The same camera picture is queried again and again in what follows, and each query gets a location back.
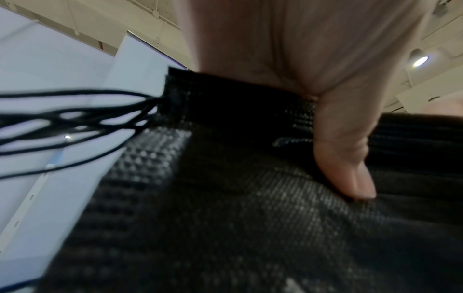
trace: ceiling light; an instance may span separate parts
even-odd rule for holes
[[[420,65],[423,65],[426,61],[428,61],[429,56],[422,57],[418,59],[415,63],[413,63],[413,67],[418,67]]]

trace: black mesh fabric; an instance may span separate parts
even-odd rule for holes
[[[164,96],[37,292],[463,292],[463,179],[445,168],[461,162],[461,121],[435,121],[431,139],[400,135],[429,121],[383,119],[378,198],[352,202],[313,162],[312,103],[176,70]]]

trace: ceiling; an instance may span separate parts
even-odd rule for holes
[[[18,13],[38,19],[73,38],[95,47],[100,47],[100,41],[110,54],[115,54],[125,32],[130,30],[192,67],[172,0],[0,0],[0,5],[10,9],[12,4]],[[388,89],[386,111],[403,111],[396,95],[412,85],[463,65],[462,15],[463,0],[452,0],[443,13],[432,16],[416,45],[430,59],[417,68],[406,65],[395,75]]]

